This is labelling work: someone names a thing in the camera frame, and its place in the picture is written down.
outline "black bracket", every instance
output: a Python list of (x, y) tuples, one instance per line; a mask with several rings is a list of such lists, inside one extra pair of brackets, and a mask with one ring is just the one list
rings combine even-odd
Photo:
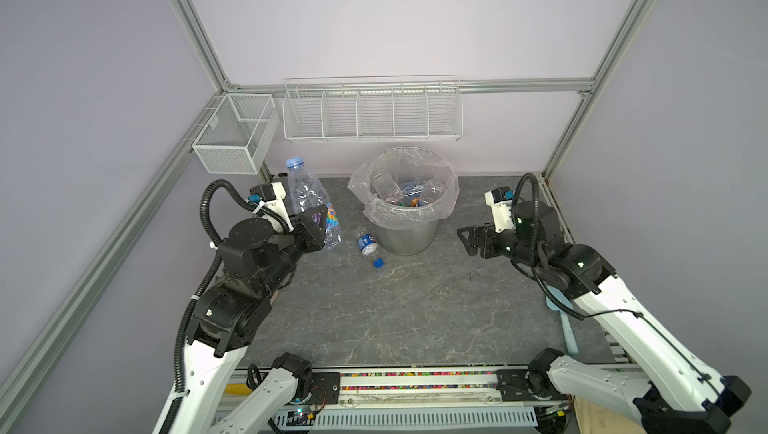
[(339, 403), (339, 392), (341, 391), (341, 374), (339, 372), (312, 372), (312, 390), (310, 391), (310, 400), (307, 404), (322, 404), (325, 400), (326, 405)]
[[(528, 380), (527, 369), (500, 369), (496, 371), (498, 384), (496, 390), (502, 393), (502, 401), (539, 401), (541, 397), (531, 393), (532, 383)], [(554, 392), (548, 400), (566, 400), (561, 392)]]
[(478, 249), (483, 259), (497, 257), (496, 250), (496, 227), (493, 222), (481, 226), (463, 227), (456, 229), (456, 235), (464, 244), (467, 254), (476, 256)]

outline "wire basket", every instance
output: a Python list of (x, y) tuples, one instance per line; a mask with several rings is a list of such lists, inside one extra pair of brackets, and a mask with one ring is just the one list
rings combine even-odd
[(462, 94), (458, 82), (289, 88), (283, 122), (294, 143), (457, 140)]
[(258, 173), (279, 123), (271, 95), (227, 93), (192, 148), (210, 173)]

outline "white wall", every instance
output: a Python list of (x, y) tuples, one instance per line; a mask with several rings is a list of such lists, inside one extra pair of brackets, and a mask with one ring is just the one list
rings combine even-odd
[(630, 0), (193, 0), (233, 83), (590, 77)]
[(3, 382), (212, 87), (167, 0), (0, 0), (0, 19)]
[(658, 0), (553, 183), (581, 242), (768, 414), (768, 0)]
[[(417, 145), (444, 156), (460, 175), (541, 172), (579, 102), (575, 92), (475, 93), (462, 96), (464, 136)], [(282, 114), (283, 101), (278, 102)], [(290, 143), (281, 126), (266, 154), (273, 173), (302, 156), (313, 172), (348, 176), (393, 142)]]

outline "cable tie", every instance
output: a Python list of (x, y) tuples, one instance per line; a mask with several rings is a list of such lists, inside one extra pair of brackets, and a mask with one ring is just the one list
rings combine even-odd
[(257, 213), (257, 212), (259, 212), (259, 211), (261, 210), (261, 208), (262, 208), (262, 207), (264, 207), (265, 205), (266, 205), (266, 203), (264, 203), (264, 201), (263, 201), (263, 200), (260, 200), (260, 201), (259, 201), (259, 205), (258, 205), (258, 206), (256, 206), (256, 210), (254, 211), (254, 214), (255, 214), (255, 213)]

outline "aluminum frame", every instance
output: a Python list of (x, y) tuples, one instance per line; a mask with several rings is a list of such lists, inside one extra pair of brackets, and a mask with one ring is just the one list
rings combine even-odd
[(192, 0), (168, 0), (168, 2), (170, 2), (179, 23), (187, 33), (187, 37), (189, 37), (192, 47), (200, 58), (200, 63), (203, 64), (214, 89), (219, 92), (229, 89), (231, 87), (230, 82), (224, 74), (224, 68), (216, 56), (214, 46), (205, 33), (203, 23), (197, 16)]
[[(191, 0), (168, 1), (185, 29), (190, 43), (197, 52), (216, 91), (220, 93), (271, 93), (274, 97), (285, 95), (285, 86), (240, 87), (232, 85), (226, 78), (224, 69), (216, 57), (214, 48), (205, 34)], [(550, 189), (543, 181), (548, 179), (560, 165), (597, 96), (607, 83), (622, 54), (627, 50), (632, 37), (638, 31), (643, 18), (648, 14), (653, 3), (654, 0), (632, 0), (608, 51), (600, 62), (595, 75), (590, 79), (465, 80), (462, 82), (462, 93), (557, 91), (582, 93), (583, 99), (552, 152), (552, 156), (544, 169), (543, 178), (540, 179), (545, 192), (550, 192)], [(178, 142), (149, 186), (142, 192), (139, 199), (85, 270), (81, 279), (75, 284), (67, 299), (0, 388), (0, 434), (10, 432), (18, 424), (24, 411), (62, 358), (64, 351), (69, 347), (72, 339), (101, 298), (102, 293), (122, 266), (139, 236), (157, 212), (170, 189), (178, 181), (192, 156), (191, 143), (200, 132), (202, 125), (210, 118), (212, 103), (218, 98), (220, 98), (220, 94), (214, 95), (184, 138)], [(266, 169), (266, 166), (262, 166), (260, 174), (269, 176), (269, 170)], [(554, 192), (550, 192), (550, 195), (557, 204)]]
[[(408, 82), (408, 86), (431, 86), (435, 82)], [(402, 82), (377, 83), (312, 83), (314, 90), (378, 90), (382, 87), (400, 87)], [(512, 92), (589, 92), (594, 80), (589, 77), (569, 77), (552, 79), (499, 79), (499, 80), (463, 80), (458, 91), (464, 93), (512, 93)], [(275, 98), (282, 98), (289, 89), (284, 84), (233, 86), (233, 93), (269, 93)]]
[(614, 35), (613, 40), (608, 46), (608, 50), (603, 56), (603, 60), (598, 65), (597, 71), (595, 71), (592, 77), (594, 85), (589, 92), (582, 93), (581, 102), (576, 107), (576, 111), (568, 125), (565, 127), (565, 131), (560, 137), (557, 145), (552, 151), (552, 155), (547, 161), (547, 166), (544, 168), (544, 177), (552, 177), (554, 171), (560, 166), (565, 154), (571, 147), (579, 129), (584, 124), (584, 120), (591, 112), (595, 101), (599, 98), (605, 85), (610, 79), (610, 75), (613, 74), (616, 66), (618, 65), (624, 52), (627, 51), (629, 45), (632, 43), (634, 35), (638, 32), (640, 26), (648, 16), (650, 8), (654, 5), (656, 0), (632, 0), (629, 10), (621, 21), (619, 29)]

